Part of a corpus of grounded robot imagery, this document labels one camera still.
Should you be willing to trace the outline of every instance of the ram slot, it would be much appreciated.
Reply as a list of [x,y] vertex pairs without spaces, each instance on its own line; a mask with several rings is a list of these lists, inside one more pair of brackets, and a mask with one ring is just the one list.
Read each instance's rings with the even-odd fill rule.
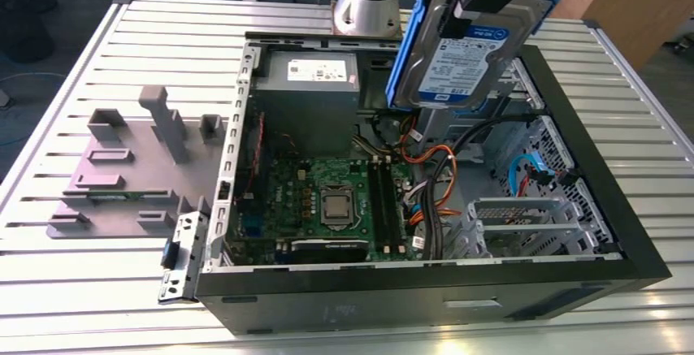
[[384,223],[388,229],[389,251],[397,253],[401,245],[400,221],[397,219],[397,203],[395,199],[395,183],[392,181],[391,164],[381,162],[379,166],[380,189],[383,191]]
[[376,162],[368,163],[367,167],[368,177],[368,199],[371,200],[371,218],[372,218],[372,232],[376,241],[377,249],[389,245],[388,228],[385,227],[383,218],[383,202],[381,202],[381,188],[379,180],[379,164]]

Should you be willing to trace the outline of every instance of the wooden cabinet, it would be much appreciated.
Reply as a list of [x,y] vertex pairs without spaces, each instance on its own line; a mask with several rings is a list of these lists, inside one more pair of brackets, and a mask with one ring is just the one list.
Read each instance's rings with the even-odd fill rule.
[[640,68],[694,11],[694,0],[562,0],[552,18],[594,19]]

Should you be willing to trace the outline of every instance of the side panel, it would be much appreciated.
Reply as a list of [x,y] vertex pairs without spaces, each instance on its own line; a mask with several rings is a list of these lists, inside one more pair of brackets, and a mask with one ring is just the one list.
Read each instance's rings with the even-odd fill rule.
[[598,202],[604,220],[616,238],[619,248],[632,261],[639,277],[664,279],[670,276],[660,255],[646,234],[639,218],[604,163],[598,147],[588,139],[570,100],[547,65],[540,50],[524,45],[519,54],[529,79],[546,103],[571,157],[587,181],[587,188]]
[[602,297],[622,283],[509,284],[200,300],[235,334],[332,331],[550,318]]

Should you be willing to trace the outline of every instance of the green motherboard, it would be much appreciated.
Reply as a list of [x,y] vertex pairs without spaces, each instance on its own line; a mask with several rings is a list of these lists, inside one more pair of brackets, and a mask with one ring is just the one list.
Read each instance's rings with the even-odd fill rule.
[[[407,247],[403,208],[396,203],[408,181],[409,167],[403,163],[363,159],[273,160],[263,210],[240,214],[244,234],[231,240],[233,247],[244,250],[244,264],[281,263],[279,249],[301,239],[364,240],[367,261],[413,260],[417,251]],[[384,223],[396,229],[384,229]]]

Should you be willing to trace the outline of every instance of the aluminum table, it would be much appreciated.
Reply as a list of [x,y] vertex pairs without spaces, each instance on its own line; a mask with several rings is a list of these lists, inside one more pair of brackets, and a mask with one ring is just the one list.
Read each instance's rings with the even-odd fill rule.
[[228,114],[244,31],[329,33],[324,6],[117,0],[0,186],[0,352],[682,353],[694,351],[691,143],[607,37],[548,20],[540,47],[674,277],[540,322],[233,337],[201,305],[158,306],[162,239],[50,240],[45,223],[94,108]]

